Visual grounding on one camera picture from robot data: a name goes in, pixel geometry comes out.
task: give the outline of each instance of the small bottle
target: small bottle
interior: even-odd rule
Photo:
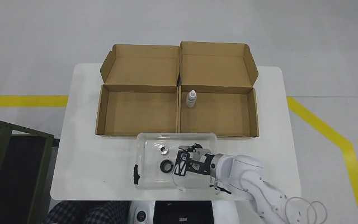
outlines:
[[[188,108],[192,108],[195,104],[195,101],[196,101],[196,92],[195,90],[192,90],[188,93],[186,97],[186,106]]]

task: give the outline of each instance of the open cardboard box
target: open cardboard box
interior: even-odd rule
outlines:
[[[182,42],[178,132],[257,137],[258,71],[246,44]],[[193,108],[186,96],[197,92]]]
[[[178,129],[179,47],[114,45],[102,67],[96,134]]]

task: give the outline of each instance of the black rubber ring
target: black rubber ring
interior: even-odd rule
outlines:
[[[167,164],[170,164],[170,169],[169,170],[165,170],[164,167],[167,165]],[[168,174],[170,173],[172,170],[173,170],[173,167],[174,167],[174,164],[172,161],[170,160],[163,160],[161,162],[161,165],[159,166],[159,168],[161,168],[161,171],[165,174]]]

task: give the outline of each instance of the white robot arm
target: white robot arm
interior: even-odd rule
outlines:
[[[257,213],[264,223],[298,223],[302,211],[293,207],[287,196],[261,178],[259,160],[239,155],[216,154],[210,164],[210,175],[236,195],[248,195],[256,202]]]
[[[291,199],[278,188],[272,186],[261,178],[262,164],[259,160],[244,156],[230,156],[223,154],[210,154],[210,150],[203,149],[201,145],[179,146],[176,158],[174,175],[185,176],[186,172],[194,172],[201,175],[210,175],[215,178],[214,187],[228,193],[239,195],[250,200],[256,206],[257,214],[266,224],[302,224],[308,219],[302,218],[302,214],[307,214],[308,210],[288,203]],[[312,206],[318,201],[308,202],[306,208],[312,208],[317,221],[317,213]]]

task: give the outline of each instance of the plaid shirt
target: plaid shirt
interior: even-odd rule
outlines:
[[[129,201],[62,201],[49,212],[43,224],[125,224],[129,206]]]

